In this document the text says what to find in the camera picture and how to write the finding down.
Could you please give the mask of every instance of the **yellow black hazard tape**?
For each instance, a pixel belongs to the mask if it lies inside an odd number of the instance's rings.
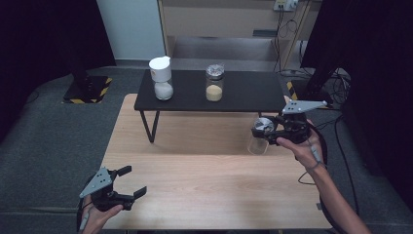
[[[293,99],[293,100],[299,100],[299,96],[297,95],[292,83],[290,81],[288,81],[286,83],[286,86],[288,87],[288,92],[289,92],[290,98]],[[328,104],[327,106],[319,107],[319,109],[328,109],[328,108],[332,108],[332,107],[333,107],[332,104]]]
[[[107,78],[102,90],[100,92],[100,96],[97,98],[71,98],[71,99],[64,99],[64,103],[75,103],[75,104],[84,104],[84,103],[100,103],[103,100],[103,97],[106,95],[107,90],[109,89],[109,85],[112,82],[112,78]]]
[[[286,86],[288,87],[289,95],[291,96],[291,99],[293,100],[298,100],[297,93],[295,93],[294,87],[292,86],[291,81],[288,81],[286,83]]]

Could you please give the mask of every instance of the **jar lid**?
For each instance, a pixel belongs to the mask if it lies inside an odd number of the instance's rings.
[[[170,65],[170,58],[165,56],[165,57],[159,57],[159,58],[153,58],[149,61],[149,67],[151,69],[155,70],[162,70]]]
[[[254,129],[271,132],[274,130],[274,123],[268,118],[261,117],[255,120]]]
[[[206,68],[206,77],[214,81],[222,80],[224,78],[224,66],[220,64],[210,65]]]

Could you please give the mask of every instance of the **black table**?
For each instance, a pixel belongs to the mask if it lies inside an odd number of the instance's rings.
[[[285,100],[274,72],[225,71],[222,99],[206,98],[206,73],[200,70],[173,70],[173,96],[159,100],[155,96],[150,70],[146,70],[134,103],[151,142],[155,140],[160,111],[207,112],[281,112]],[[144,111],[156,111],[152,133]]]

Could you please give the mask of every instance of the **wrist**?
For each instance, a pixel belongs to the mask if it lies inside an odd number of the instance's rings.
[[[323,177],[325,175],[328,175],[326,165],[321,162],[318,162],[314,167],[307,168],[306,170],[312,178]]]

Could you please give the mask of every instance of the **table leg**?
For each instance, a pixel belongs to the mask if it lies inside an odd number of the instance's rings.
[[[145,112],[143,110],[139,110],[139,112],[140,112],[140,117],[142,117],[142,122],[143,122],[143,125],[145,126],[146,134],[148,135],[149,141],[153,143],[155,141],[155,134],[156,134],[156,129],[158,127],[158,119],[159,119],[160,111],[159,110],[156,111],[154,124],[152,126],[152,133],[149,131],[149,126],[148,126],[148,122],[146,121]]]

